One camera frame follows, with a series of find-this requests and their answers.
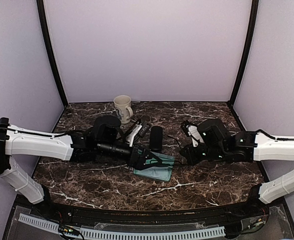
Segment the black hard glasses case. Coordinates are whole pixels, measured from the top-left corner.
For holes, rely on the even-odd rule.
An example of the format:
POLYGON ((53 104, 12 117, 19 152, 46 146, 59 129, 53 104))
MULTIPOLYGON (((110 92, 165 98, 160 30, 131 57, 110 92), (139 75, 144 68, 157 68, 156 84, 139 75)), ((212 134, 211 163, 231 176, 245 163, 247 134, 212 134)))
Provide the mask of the black hard glasses case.
POLYGON ((149 149, 153 152, 160 153, 163 144, 163 128, 160 126, 153 126, 150 132, 149 149))

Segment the blue textured glasses case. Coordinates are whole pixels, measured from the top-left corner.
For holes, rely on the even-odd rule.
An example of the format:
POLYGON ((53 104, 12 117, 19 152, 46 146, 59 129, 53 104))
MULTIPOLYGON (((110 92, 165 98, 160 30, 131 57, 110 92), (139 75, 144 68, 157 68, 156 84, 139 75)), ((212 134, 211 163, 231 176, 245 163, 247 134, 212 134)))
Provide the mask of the blue textured glasses case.
POLYGON ((140 177, 145 177, 149 179, 159 180, 162 182, 169 182, 171 179, 173 164, 175 158, 173 156, 153 152, 156 156, 161 158, 165 164, 169 164, 170 166, 166 167, 150 167, 144 170, 133 170, 133 174, 140 177))

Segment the black frame sunglasses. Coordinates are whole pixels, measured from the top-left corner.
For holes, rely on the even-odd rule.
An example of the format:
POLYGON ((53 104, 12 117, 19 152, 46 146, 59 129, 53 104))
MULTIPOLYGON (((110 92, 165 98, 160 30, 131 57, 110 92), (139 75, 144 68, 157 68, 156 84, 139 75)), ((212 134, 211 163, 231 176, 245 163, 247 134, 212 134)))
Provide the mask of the black frame sunglasses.
POLYGON ((177 139, 176 137, 172 135, 164 134, 162 151, 158 153, 168 155, 168 156, 173 156, 175 158, 174 165, 178 167, 184 167, 184 166, 187 166, 187 163, 186 163, 186 160, 184 160, 184 158, 179 153, 181 149, 182 147, 181 147, 179 139, 177 139))

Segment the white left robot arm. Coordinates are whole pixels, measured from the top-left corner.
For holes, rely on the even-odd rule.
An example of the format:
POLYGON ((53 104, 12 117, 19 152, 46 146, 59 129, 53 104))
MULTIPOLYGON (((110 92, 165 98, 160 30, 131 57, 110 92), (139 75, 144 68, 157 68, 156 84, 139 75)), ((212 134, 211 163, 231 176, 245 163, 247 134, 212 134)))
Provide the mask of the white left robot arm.
POLYGON ((93 161, 98 155, 123 159, 136 170, 170 165, 144 147, 127 142, 121 122, 112 115, 98 117, 88 130, 48 133, 20 128, 0 118, 0 178, 20 192, 46 218, 57 214, 49 191, 34 181, 16 162, 15 155, 49 157, 71 162, 93 161))

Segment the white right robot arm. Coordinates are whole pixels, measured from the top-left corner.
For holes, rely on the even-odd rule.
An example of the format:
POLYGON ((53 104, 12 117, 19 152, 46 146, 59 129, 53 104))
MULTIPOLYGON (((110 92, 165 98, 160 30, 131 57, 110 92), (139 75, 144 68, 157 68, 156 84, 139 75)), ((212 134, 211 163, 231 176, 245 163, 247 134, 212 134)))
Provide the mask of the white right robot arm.
MULTIPOLYGON (((183 132, 192 143, 180 150, 188 165, 201 161, 226 163, 261 162, 267 160, 294 162, 294 136, 272 136, 265 131, 239 131, 231 134, 221 119, 207 119, 195 125, 187 120, 181 124, 183 132)), ((261 204, 294 192, 294 169, 272 181, 253 186, 242 213, 254 216, 261 204)))

